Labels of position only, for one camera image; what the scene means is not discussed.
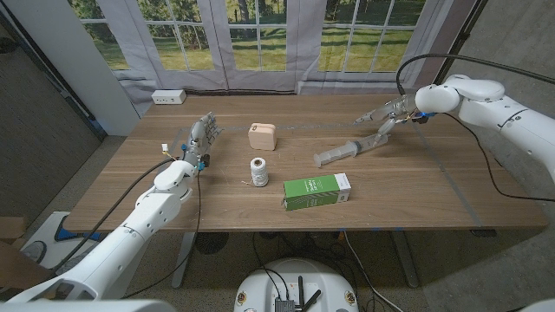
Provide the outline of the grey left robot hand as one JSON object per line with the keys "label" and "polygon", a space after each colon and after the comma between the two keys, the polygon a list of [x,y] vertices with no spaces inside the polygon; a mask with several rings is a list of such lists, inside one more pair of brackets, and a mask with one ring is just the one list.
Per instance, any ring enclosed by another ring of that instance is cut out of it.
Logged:
{"label": "grey left robot hand", "polygon": [[192,125],[186,143],[182,146],[182,159],[193,166],[206,162],[206,159],[210,158],[212,143],[221,132],[222,128],[218,126],[213,112],[201,117]]}

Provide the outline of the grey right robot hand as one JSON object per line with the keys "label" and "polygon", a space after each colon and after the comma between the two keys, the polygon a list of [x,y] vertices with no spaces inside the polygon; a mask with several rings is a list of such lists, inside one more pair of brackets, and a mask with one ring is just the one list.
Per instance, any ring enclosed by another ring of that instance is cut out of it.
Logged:
{"label": "grey right robot hand", "polygon": [[402,95],[387,102],[383,107],[374,109],[355,120],[356,124],[364,121],[380,121],[384,123],[379,127],[371,147],[377,147],[387,140],[387,134],[401,121],[407,119],[416,110],[415,96]]}

